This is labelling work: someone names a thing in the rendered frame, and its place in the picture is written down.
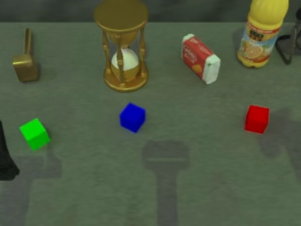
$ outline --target red cube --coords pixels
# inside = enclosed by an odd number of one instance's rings
[[[264,133],[269,123],[269,109],[251,105],[246,115],[245,130]]]

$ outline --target yellow bottle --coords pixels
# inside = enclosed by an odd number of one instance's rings
[[[262,67],[268,61],[288,10],[289,0],[253,0],[237,52],[246,67]]]

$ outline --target headphones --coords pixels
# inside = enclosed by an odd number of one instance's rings
[[[301,37],[301,8],[297,10],[296,13],[297,22],[295,26],[291,30],[291,34],[282,35],[278,37],[276,41],[276,50],[278,51],[279,55],[281,56],[282,60],[286,65],[289,65],[292,62],[292,57],[295,51],[295,48],[301,50],[301,46],[298,44],[297,39]],[[290,39],[290,49],[289,49],[289,58],[286,58],[283,51],[279,46],[279,41]]]

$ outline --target hourglass base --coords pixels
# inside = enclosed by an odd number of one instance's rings
[[[117,92],[132,92],[143,87],[148,80],[148,70],[144,66],[144,74],[138,73],[138,75],[131,81],[125,82],[124,85],[120,83],[120,80],[112,73],[112,70],[107,71],[106,69],[103,72],[103,78],[105,83],[113,90]]]

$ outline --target biscuit package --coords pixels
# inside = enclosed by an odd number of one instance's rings
[[[206,84],[211,84],[216,81],[221,60],[194,34],[184,36],[182,40],[181,58]]]

